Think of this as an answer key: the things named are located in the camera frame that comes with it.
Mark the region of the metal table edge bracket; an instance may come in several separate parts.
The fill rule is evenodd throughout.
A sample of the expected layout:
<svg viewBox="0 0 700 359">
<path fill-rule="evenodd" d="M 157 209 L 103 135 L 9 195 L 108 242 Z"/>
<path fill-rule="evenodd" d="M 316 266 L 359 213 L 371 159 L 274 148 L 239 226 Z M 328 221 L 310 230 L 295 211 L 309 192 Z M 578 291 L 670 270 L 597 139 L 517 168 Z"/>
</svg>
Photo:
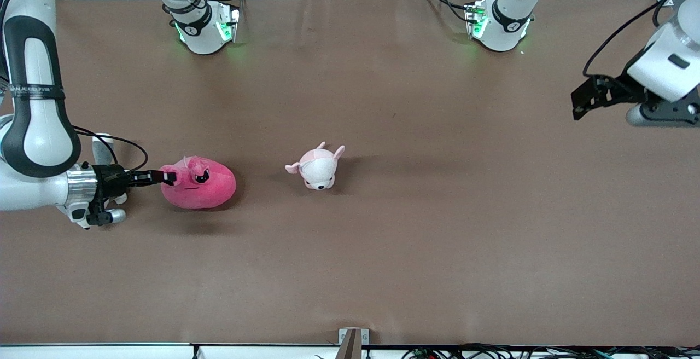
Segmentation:
<svg viewBox="0 0 700 359">
<path fill-rule="evenodd" d="M 340 328 L 339 349 L 335 359 L 370 359 L 366 346 L 370 345 L 370 330 L 360 327 Z"/>
</svg>

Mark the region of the light pink dog plush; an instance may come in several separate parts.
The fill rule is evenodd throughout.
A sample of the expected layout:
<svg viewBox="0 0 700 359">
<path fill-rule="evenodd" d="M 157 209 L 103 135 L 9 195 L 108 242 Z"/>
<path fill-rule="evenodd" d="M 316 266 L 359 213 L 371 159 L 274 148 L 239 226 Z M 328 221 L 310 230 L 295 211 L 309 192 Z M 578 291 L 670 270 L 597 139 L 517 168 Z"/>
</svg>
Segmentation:
<svg viewBox="0 0 700 359">
<path fill-rule="evenodd" d="M 305 187 L 315 191 L 331 189 L 335 184 L 339 159 L 345 152 L 345 145 L 340 145 L 334 152 L 326 149 L 326 142 L 306 152 L 294 164 L 285 165 L 285 171 L 291 175 L 300 175 Z"/>
</svg>

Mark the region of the hot pink round plush toy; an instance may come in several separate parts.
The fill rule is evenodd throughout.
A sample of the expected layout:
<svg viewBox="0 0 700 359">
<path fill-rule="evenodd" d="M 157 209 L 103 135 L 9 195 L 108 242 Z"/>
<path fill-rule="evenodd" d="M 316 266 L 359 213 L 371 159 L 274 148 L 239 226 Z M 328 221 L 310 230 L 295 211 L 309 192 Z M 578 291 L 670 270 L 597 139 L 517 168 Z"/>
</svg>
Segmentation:
<svg viewBox="0 0 700 359">
<path fill-rule="evenodd" d="M 180 209 L 214 209 L 231 199 L 237 189 L 232 170 L 199 155 L 163 165 L 160 170 L 175 174 L 173 184 L 161 184 L 161 192 L 170 204 Z"/>
</svg>

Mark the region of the grey husky plush toy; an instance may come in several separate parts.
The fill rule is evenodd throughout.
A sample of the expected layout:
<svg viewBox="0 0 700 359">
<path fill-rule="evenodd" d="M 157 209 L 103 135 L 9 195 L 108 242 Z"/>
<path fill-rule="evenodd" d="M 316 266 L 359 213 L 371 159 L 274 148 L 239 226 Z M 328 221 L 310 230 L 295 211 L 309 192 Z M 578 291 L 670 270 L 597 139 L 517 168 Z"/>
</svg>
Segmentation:
<svg viewBox="0 0 700 359">
<path fill-rule="evenodd" d="M 92 153 L 96 165 L 118 164 L 114 153 L 114 139 L 108 133 L 96 133 L 92 136 Z"/>
</svg>

